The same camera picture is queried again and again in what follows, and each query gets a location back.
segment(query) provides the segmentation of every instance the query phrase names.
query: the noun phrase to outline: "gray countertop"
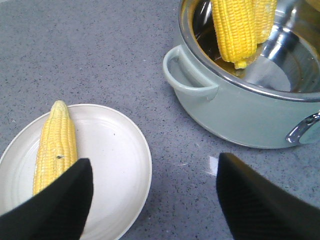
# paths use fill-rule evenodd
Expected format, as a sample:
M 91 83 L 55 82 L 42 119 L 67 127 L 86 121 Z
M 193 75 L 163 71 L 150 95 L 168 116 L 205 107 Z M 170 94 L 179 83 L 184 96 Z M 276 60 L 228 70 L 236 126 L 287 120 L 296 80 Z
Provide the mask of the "gray countertop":
M 214 136 L 162 70 L 179 0 L 0 0 L 0 154 L 57 99 L 116 109 L 144 134 L 152 183 L 123 240 L 231 240 L 211 160 L 230 152 L 320 207 L 320 143 L 253 149 Z

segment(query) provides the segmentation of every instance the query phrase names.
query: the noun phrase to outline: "yellow corn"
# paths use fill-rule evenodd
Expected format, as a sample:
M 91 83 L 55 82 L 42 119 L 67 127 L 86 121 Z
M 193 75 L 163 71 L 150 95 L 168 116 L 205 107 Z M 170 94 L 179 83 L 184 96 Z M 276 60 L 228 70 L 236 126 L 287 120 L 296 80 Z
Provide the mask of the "yellow corn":
M 221 57 L 236 69 L 257 50 L 252 0 L 211 0 L 212 17 Z
M 252 0 L 255 35 L 258 44 L 264 43 L 274 25 L 277 0 Z
M 57 100 L 42 128 L 33 178 L 33 195 L 51 184 L 77 159 L 74 123 L 66 104 Z

